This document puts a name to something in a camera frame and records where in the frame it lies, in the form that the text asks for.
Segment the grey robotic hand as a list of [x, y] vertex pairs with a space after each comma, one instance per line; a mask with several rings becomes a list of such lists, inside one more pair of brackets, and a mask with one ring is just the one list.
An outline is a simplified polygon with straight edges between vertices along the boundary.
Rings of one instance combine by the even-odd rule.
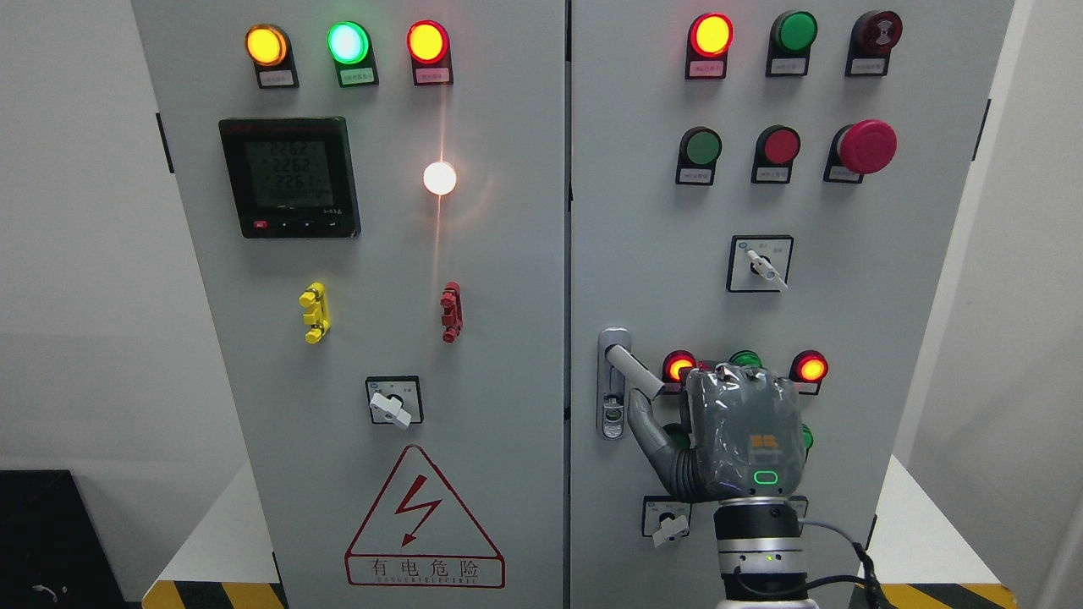
[[628, 424], [662, 485], [681, 502], [788, 497], [800, 485], [807, 448], [800, 394], [769, 370], [718, 364], [686, 381], [692, 448], [678, 448], [654, 419], [651, 400], [628, 390]]

